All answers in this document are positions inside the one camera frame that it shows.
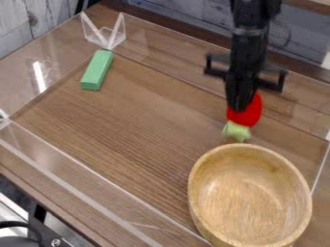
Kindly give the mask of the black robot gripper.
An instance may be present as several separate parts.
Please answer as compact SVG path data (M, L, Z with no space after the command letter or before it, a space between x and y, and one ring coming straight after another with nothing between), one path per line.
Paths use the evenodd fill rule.
M229 107L248 108L260 87L282 91L286 70L268 66L270 24L281 12L281 0L230 0L232 52L206 55L205 73L224 78Z

